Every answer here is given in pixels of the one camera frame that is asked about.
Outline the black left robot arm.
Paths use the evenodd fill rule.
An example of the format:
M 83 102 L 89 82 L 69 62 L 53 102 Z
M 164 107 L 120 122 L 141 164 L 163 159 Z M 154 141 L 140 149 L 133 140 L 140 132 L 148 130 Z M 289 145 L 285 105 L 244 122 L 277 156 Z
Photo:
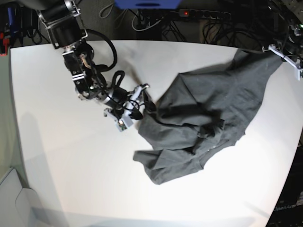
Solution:
M 269 0 L 268 7 L 285 23 L 278 49 L 285 55 L 303 56 L 303 2 L 301 0 Z

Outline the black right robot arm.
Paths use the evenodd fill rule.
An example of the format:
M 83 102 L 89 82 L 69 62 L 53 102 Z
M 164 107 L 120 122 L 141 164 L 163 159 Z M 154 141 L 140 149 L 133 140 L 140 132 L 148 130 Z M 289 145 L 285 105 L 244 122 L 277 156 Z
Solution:
M 106 81 L 104 72 L 112 70 L 117 64 L 117 51 L 109 38 L 100 32 L 85 29 L 80 9 L 72 0 L 22 0 L 20 3 L 37 12 L 44 24 L 49 39 L 55 49 L 62 48 L 64 64 L 72 75 L 76 91 L 84 100 L 95 100 L 107 106 L 105 115 L 116 121 L 143 118 L 140 107 L 153 113 L 156 106 L 145 91 L 148 84 L 141 84 L 133 91 L 121 88 L 125 77 L 123 70 L 114 73 L 111 81 Z M 93 61 L 94 50 L 86 42 L 88 34 L 101 37 L 113 53 L 113 63 L 109 66 Z

